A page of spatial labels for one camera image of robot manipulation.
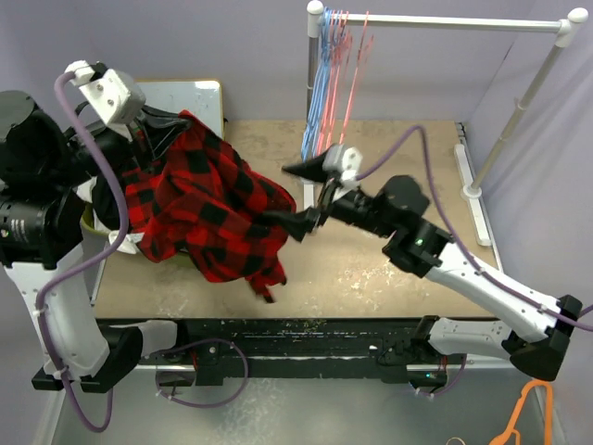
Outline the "red black plaid shirt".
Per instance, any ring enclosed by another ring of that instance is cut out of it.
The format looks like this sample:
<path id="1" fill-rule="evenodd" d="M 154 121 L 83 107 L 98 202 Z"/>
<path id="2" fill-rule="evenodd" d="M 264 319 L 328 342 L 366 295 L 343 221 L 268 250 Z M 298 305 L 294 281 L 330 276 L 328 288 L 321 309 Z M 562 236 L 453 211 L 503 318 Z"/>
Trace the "red black plaid shirt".
<path id="1" fill-rule="evenodd" d="M 192 127 L 154 162 L 152 173 L 135 174 L 125 185 L 131 231 L 145 234 L 141 252 L 161 262 L 186 251 L 211 283 L 243 278 L 271 303 L 271 287 L 286 283 L 278 252 L 288 234 L 261 215 L 295 212 L 297 204 L 196 116 L 179 115 Z"/>

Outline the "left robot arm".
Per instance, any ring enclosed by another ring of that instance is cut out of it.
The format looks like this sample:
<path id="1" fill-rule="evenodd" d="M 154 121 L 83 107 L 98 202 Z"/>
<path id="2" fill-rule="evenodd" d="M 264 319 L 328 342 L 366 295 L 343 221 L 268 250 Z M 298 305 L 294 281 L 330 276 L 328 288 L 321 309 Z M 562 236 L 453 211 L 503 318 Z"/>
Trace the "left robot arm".
<path id="1" fill-rule="evenodd" d="M 43 347 L 37 390 L 60 391 L 79 381 L 86 392 L 106 393 L 145 357 L 187 359 L 188 337 L 178 323 L 147 320 L 98 324 L 84 276 L 77 273 L 38 299 L 53 278 L 83 260 L 75 189 L 100 170 L 73 129 L 57 124 L 22 91 L 1 94 L 1 264 L 18 288 Z"/>

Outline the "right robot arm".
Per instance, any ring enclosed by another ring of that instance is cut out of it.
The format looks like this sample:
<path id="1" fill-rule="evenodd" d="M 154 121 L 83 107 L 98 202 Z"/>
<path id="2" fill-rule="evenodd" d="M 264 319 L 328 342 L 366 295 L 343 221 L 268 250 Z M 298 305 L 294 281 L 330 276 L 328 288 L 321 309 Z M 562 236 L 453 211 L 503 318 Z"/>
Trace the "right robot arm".
<path id="1" fill-rule="evenodd" d="M 429 199 L 409 175 L 394 175 L 376 195 L 366 194 L 357 179 L 361 161 L 355 147 L 334 145 L 314 159 L 285 166 L 284 172 L 321 184 L 319 199 L 301 212 L 268 210 L 264 220 L 296 241 L 329 218 L 385 238 L 383 253 L 400 271 L 447 287 L 495 315 L 491 322 L 423 317 L 411 342 L 419 361 L 481 355 L 507 360 L 533 378 L 555 380 L 581 301 L 537 292 L 477 259 L 424 218 Z"/>

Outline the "single pink hanger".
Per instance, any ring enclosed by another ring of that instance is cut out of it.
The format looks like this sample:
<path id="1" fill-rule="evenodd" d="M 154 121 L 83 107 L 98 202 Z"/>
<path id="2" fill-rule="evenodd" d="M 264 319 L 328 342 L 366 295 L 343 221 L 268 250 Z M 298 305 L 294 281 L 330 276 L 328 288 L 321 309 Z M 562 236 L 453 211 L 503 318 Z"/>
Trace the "single pink hanger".
<path id="1" fill-rule="evenodd" d="M 371 35 L 369 38 L 366 37 L 367 29 L 369 26 L 369 18 L 370 18 L 370 11 L 367 10 L 365 14 L 365 19 L 363 21 L 362 32 L 360 36 L 360 44 L 357 52 L 356 58 L 356 67 L 354 69 L 354 74 L 352 78 L 352 83 L 350 87 L 350 91 L 347 98 L 347 107 L 346 112 L 343 120 L 342 131 L 340 133 L 339 143 L 342 144 L 346 141 L 347 136 L 347 127 L 350 122 L 350 117 L 352 113 L 352 109 L 354 106 L 354 102 L 356 99 L 357 92 L 360 88 L 360 82 L 363 78 L 363 72 L 365 70 L 365 66 L 368 62 L 369 53 L 371 51 L 374 36 Z"/>

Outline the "orange hanger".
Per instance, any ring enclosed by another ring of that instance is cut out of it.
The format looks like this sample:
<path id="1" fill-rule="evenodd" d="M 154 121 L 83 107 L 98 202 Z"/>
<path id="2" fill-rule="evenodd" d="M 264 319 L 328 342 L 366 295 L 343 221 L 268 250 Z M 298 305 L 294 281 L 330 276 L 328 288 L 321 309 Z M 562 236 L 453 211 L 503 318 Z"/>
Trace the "orange hanger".
<path id="1" fill-rule="evenodd" d="M 554 389 L 550 382 L 530 380 L 521 389 L 507 425 L 489 444 L 552 445 L 554 423 Z"/>

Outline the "black garment pile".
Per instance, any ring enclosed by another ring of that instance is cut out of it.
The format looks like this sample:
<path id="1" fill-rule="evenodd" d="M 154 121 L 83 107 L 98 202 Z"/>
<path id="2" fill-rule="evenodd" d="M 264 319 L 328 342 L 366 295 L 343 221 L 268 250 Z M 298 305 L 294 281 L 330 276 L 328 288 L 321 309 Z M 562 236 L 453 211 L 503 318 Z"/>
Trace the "black garment pile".
<path id="1" fill-rule="evenodd" d="M 152 160 L 162 158 L 178 137 L 193 125 L 189 118 L 148 105 L 141 108 L 136 122 L 145 137 Z"/>

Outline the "white whiteboard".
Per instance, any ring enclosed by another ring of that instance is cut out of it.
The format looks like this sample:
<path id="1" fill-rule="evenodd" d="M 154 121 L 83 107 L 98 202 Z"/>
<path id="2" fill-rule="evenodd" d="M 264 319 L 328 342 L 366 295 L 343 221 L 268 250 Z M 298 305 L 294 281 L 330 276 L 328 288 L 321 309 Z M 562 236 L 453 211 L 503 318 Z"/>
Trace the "white whiteboard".
<path id="1" fill-rule="evenodd" d="M 178 113 L 190 111 L 218 137 L 224 138 L 221 83 L 214 79 L 137 81 L 146 103 L 154 108 Z"/>

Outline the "blue hangers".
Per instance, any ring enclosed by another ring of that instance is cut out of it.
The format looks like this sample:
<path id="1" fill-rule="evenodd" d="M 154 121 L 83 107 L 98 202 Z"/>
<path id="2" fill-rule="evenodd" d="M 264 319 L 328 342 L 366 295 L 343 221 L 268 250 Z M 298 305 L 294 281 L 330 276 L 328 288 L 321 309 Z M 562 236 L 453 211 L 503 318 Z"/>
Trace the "blue hangers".
<path id="1" fill-rule="evenodd" d="M 321 139 L 323 113 L 329 91 L 333 12 L 322 1 L 307 4 L 309 38 L 307 120 L 301 144 L 301 159 L 315 156 Z"/>

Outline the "pink hangers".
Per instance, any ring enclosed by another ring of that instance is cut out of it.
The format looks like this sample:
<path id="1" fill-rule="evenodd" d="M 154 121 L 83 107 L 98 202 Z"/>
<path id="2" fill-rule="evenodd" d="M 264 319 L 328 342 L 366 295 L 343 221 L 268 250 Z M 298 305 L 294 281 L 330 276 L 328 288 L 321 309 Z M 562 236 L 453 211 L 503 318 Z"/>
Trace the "pink hangers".
<path id="1" fill-rule="evenodd" d="M 330 60 L 329 91 L 326 108 L 323 113 L 321 139 L 318 143 L 315 156 L 319 156 L 332 143 L 338 103 L 342 95 L 352 46 L 352 36 L 347 29 L 348 12 L 344 10 L 331 10 L 333 12 L 333 47 Z"/>

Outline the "white clothes rack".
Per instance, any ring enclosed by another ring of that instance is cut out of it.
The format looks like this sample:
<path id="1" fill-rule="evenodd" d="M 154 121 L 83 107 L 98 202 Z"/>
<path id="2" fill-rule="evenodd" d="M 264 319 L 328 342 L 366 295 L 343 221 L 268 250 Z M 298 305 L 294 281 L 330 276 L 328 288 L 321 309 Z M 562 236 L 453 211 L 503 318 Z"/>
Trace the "white clothes rack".
<path id="1" fill-rule="evenodd" d="M 351 14 L 348 12 L 347 26 L 352 25 L 362 27 L 365 14 Z M 553 47 L 550 49 L 547 57 L 542 63 L 533 81 L 531 81 L 529 84 L 529 87 L 525 91 L 524 95 L 516 102 L 515 109 L 503 131 L 501 132 L 497 142 L 490 150 L 484 166 L 479 172 L 474 174 L 473 182 L 470 185 L 470 190 L 472 192 L 480 192 L 482 195 L 481 184 L 485 180 L 487 174 L 491 171 L 502 149 L 506 146 L 507 140 L 511 137 L 517 125 L 523 118 L 524 113 L 533 102 L 537 92 L 557 62 L 562 50 L 571 44 L 578 30 L 587 22 L 587 20 L 588 11 L 583 7 L 577 7 L 571 10 L 565 19 L 560 19 L 557 21 L 537 21 L 528 19 L 444 18 L 381 14 L 374 15 L 370 13 L 368 28 L 372 26 L 384 26 L 410 29 L 427 28 L 493 32 L 545 32 L 556 35 Z"/>

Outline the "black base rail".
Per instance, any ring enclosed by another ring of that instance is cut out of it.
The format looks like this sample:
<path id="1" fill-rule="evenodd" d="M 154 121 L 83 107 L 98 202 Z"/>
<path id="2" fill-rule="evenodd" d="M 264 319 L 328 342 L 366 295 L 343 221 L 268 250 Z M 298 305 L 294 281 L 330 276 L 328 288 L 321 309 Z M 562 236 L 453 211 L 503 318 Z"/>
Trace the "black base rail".
<path id="1" fill-rule="evenodd" d="M 377 379 L 441 385 L 462 362 L 418 343 L 417 318 L 180 319 L 178 351 L 157 352 L 140 368 L 195 371 L 196 384 L 225 378 Z"/>

